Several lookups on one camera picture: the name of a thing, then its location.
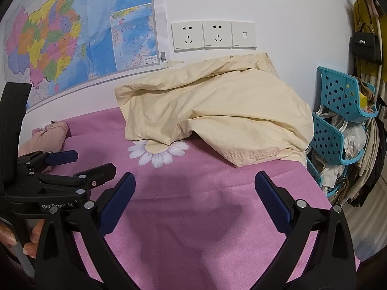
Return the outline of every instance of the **finger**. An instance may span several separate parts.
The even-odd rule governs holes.
[[[23,253],[29,255],[32,258],[36,258],[37,243],[28,242],[24,245]]]
[[[33,243],[38,243],[39,242],[40,234],[42,233],[42,229],[43,229],[44,223],[45,223],[45,220],[42,219],[32,229],[31,242],[33,242]]]
[[[3,222],[0,222],[0,242],[8,247],[16,245],[15,235]]]

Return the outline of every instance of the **white daisy print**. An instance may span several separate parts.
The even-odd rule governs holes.
[[[160,168],[163,164],[171,164],[173,162],[172,155],[184,156],[185,150],[188,149],[188,144],[183,141],[174,142],[168,146],[152,139],[143,139],[142,141],[133,141],[133,144],[134,146],[128,148],[128,151],[132,152],[129,158],[140,157],[140,166],[151,161],[155,168]]]

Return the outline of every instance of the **map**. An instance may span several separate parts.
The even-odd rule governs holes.
[[[22,0],[5,23],[5,79],[32,84],[29,109],[121,71],[159,69],[154,9],[154,0]]]

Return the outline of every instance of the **outlet faceplate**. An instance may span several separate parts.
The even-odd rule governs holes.
[[[204,48],[221,49],[231,48],[231,22],[229,21],[203,21]]]
[[[173,48],[175,52],[203,49],[202,22],[181,22],[172,24]]]
[[[257,38],[254,23],[231,22],[231,30],[233,34],[233,48],[257,48]]]

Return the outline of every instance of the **yellow blanket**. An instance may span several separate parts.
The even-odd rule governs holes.
[[[115,94],[126,139],[170,145],[195,131],[237,167],[274,159],[306,165],[310,107],[278,78],[265,53],[154,72]]]

